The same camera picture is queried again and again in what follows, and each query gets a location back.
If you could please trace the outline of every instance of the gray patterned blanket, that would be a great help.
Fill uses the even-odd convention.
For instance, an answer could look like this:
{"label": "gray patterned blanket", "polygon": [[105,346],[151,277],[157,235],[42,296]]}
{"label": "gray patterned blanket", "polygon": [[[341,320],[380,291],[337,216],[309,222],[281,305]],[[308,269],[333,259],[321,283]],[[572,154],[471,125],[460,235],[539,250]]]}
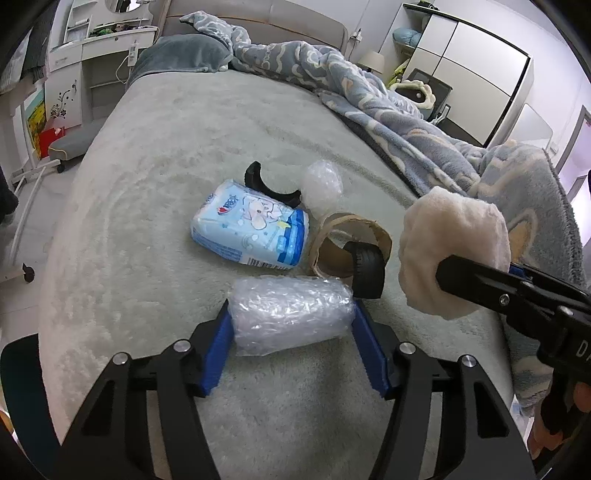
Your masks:
{"label": "gray patterned blanket", "polygon": [[[217,38],[234,53],[232,66],[314,91],[329,109],[361,128],[380,156],[422,195],[434,186],[497,205],[505,217],[513,262],[584,285],[579,230],[545,152],[508,142],[479,148],[426,122],[405,97],[342,53],[303,41],[253,45],[243,27],[203,11],[181,22]],[[524,411],[543,398],[551,369],[535,357],[538,343],[505,329],[515,393]]]}

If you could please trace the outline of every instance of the lampshade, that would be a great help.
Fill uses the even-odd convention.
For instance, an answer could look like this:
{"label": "lampshade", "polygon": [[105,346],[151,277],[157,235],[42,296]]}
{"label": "lampshade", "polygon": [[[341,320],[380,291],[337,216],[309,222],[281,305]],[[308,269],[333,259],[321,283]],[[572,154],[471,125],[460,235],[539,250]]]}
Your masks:
{"label": "lampshade", "polygon": [[384,72],[384,63],[384,56],[373,50],[366,52],[357,62],[358,65],[375,70],[378,73]]}

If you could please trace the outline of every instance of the bed sheet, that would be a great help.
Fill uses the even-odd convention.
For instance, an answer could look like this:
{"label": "bed sheet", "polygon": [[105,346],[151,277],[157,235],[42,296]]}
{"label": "bed sheet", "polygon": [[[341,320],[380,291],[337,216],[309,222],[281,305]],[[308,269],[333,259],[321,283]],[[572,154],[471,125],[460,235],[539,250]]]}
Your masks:
{"label": "bed sheet", "polygon": [[[215,317],[234,279],[272,273],[195,244],[189,222],[217,185],[254,160],[271,188],[297,188],[304,168],[335,162],[342,211],[376,220],[394,241],[374,319],[430,355],[471,353],[512,398],[495,314],[447,322],[406,306],[398,238],[414,196],[318,97],[234,71],[137,80],[89,148],[51,246],[40,301],[40,355],[58,437],[111,356],[159,353]],[[311,238],[318,223],[311,221]],[[291,275],[307,273],[307,253]],[[236,357],[197,408],[225,479],[367,478],[391,403],[371,390],[352,337],[265,357]],[[152,417],[157,410],[149,403]],[[435,424],[431,425],[435,435]],[[425,469],[437,448],[427,446]],[[153,439],[157,474],[167,478]]]}

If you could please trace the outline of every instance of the barcode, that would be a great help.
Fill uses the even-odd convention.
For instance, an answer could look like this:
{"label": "barcode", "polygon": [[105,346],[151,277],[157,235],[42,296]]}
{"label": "barcode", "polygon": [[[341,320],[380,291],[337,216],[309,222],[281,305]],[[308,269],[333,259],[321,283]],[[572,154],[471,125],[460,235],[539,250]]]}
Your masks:
{"label": "barcode", "polygon": [[253,267],[277,268],[278,270],[287,270],[288,268],[280,267],[279,265],[275,265],[272,263],[261,262],[260,260],[256,260],[255,258],[249,258],[248,265],[252,265]]}

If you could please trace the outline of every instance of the pillowcase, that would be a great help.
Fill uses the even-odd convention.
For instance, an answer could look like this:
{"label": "pillowcase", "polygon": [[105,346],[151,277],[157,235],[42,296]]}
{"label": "pillowcase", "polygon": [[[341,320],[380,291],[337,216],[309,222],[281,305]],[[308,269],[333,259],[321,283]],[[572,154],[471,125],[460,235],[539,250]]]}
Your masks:
{"label": "pillowcase", "polygon": [[228,69],[232,52],[219,40],[192,33],[160,37],[146,48],[129,74],[127,87],[138,78],[162,72],[219,72]]}

